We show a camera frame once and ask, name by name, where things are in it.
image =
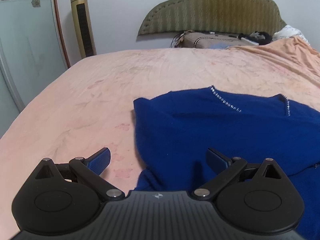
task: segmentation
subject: green upholstered headboard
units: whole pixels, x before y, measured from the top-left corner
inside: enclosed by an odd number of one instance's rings
[[[138,35],[186,30],[273,35],[285,25],[272,0],[169,0],[147,14]]]

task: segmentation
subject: circular cap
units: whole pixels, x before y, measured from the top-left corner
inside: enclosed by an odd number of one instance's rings
[[[281,198],[271,191],[256,190],[244,197],[246,205],[257,211],[272,211],[280,207]]]
[[[107,196],[109,196],[109,197],[120,197],[121,194],[122,194],[122,191],[117,188],[109,189],[107,191]]]
[[[206,188],[197,188],[194,193],[198,197],[206,197],[210,194],[210,191]]]
[[[40,194],[35,200],[35,205],[42,211],[57,212],[66,209],[71,202],[72,197],[70,194],[57,190]]]

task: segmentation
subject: ribbed surface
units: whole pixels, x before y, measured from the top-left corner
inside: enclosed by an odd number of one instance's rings
[[[14,240],[302,240],[291,231],[281,236],[254,236],[232,228],[205,201],[186,192],[131,192],[129,198],[108,203],[87,227],[64,236],[21,232]]]
[[[87,15],[85,10],[86,9],[85,9],[84,3],[77,4],[79,27],[80,27],[83,46],[84,46],[85,56],[90,57],[90,56],[93,56],[93,48],[92,48]]]
[[[110,164],[110,151],[107,149],[87,164],[95,174],[100,175]]]
[[[272,0],[169,0],[147,14],[138,35],[185,30],[272,35],[284,26]]]

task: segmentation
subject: bed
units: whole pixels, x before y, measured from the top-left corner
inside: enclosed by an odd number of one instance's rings
[[[272,96],[320,111],[320,54],[299,37],[266,46],[128,50],[81,60],[41,92],[0,140],[0,237],[17,231],[12,200],[44,157],[56,163],[102,147],[111,163],[102,177],[134,189],[144,164],[134,144],[133,100],[208,87]]]

